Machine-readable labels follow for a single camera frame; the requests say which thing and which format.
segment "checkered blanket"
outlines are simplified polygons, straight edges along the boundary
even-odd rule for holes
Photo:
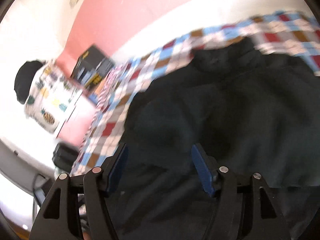
[[[264,54],[287,53],[300,56],[320,75],[320,26],[315,18],[299,12],[278,11],[255,16],[236,24],[192,31],[155,49],[117,65],[109,73],[101,91],[96,114],[71,174],[84,174],[113,155],[124,131],[129,105],[139,91],[167,73],[186,66],[191,49],[216,49],[250,36]]]

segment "black jacket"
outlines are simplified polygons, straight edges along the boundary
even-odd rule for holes
[[[191,161],[200,142],[234,172],[260,172],[297,239],[320,203],[317,78],[300,58],[262,55],[249,39],[194,56],[129,107],[129,159],[107,200],[119,238],[202,238],[217,200]]]

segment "blue gripper pad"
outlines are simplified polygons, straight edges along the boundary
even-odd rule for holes
[[[122,176],[122,172],[124,170],[124,167],[126,165],[126,162],[128,160],[128,148],[127,146],[124,146],[122,151],[119,153],[118,158],[116,159],[108,177],[108,187],[107,187],[107,193],[110,195],[111,193],[115,192],[119,181]]]
[[[212,197],[215,193],[215,189],[212,185],[213,181],[213,175],[204,160],[203,156],[201,155],[202,151],[204,154],[204,150],[200,145],[194,144],[191,148],[191,157],[193,164],[196,167],[196,170],[198,172],[199,179],[202,184],[202,188],[204,189],[205,192],[209,194],[210,197]]]

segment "cardboard box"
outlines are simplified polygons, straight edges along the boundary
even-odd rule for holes
[[[77,61],[71,78],[92,91],[110,72],[115,63],[95,45],[85,51]]]

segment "pink wall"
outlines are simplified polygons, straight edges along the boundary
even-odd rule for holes
[[[58,64],[70,75],[79,55],[95,43],[112,55],[132,36],[190,0],[84,0]]]

